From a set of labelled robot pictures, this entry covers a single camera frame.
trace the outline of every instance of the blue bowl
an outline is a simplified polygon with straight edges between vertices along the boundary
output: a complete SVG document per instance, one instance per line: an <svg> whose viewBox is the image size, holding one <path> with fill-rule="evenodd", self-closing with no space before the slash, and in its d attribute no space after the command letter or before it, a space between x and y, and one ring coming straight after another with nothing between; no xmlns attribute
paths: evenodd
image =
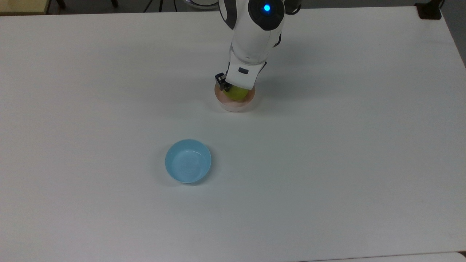
<svg viewBox="0 0 466 262"><path fill-rule="evenodd" d="M165 156L165 168L170 176L187 184L203 178L211 163L209 149L203 143L192 139L176 142Z"/></svg>

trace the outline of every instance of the green ball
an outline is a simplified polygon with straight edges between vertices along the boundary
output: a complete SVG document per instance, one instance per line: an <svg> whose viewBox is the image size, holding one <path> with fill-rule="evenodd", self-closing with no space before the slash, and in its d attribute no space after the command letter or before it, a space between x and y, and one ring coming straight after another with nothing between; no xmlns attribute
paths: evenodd
<svg viewBox="0 0 466 262"><path fill-rule="evenodd" d="M232 85L228 92L225 92L225 90L223 90L223 93L225 94L225 96L227 96L231 100L241 100L246 97L248 92L249 90L241 88L241 87L237 87L235 85Z"/></svg>

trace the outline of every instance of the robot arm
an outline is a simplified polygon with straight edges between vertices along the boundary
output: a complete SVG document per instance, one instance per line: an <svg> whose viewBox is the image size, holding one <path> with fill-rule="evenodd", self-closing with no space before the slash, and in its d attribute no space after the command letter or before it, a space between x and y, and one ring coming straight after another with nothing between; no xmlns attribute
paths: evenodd
<svg viewBox="0 0 466 262"><path fill-rule="evenodd" d="M219 0L220 14L234 31L226 75L215 76L221 90L228 91L231 85L253 88L270 51L280 43L285 13L301 4L301 0L286 1Z"/></svg>

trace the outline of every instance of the black cable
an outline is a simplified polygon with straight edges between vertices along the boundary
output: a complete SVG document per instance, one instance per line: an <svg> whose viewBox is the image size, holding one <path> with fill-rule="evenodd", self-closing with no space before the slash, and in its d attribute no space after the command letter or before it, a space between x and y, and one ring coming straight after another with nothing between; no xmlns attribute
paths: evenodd
<svg viewBox="0 0 466 262"><path fill-rule="evenodd" d="M294 11L294 12L292 12L292 13L290 13L290 12L285 12L285 13L288 14L288 15L295 15L295 14L297 14L297 13L299 12L300 9L301 9L301 5L298 6L298 8L296 9L296 11Z"/></svg>
<svg viewBox="0 0 466 262"><path fill-rule="evenodd" d="M147 11L147 9L149 9L149 6L151 5L151 3L152 3L152 0L149 1L149 3L146 6L146 9L144 9L143 13L145 13Z"/></svg>

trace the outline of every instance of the black bracket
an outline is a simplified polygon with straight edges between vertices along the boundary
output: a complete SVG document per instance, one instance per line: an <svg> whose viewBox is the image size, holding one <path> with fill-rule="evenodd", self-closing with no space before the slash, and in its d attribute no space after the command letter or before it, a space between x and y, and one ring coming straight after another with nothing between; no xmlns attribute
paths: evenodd
<svg viewBox="0 0 466 262"><path fill-rule="evenodd" d="M225 90L225 92L230 91L231 84L226 82L226 75L224 73L219 73L215 75L215 81L219 85L221 91Z"/></svg>
<svg viewBox="0 0 466 262"><path fill-rule="evenodd" d="M418 8L418 14L420 19L427 20L440 20L442 13L440 12L440 3L443 0L431 0L427 4L416 3L415 7Z"/></svg>

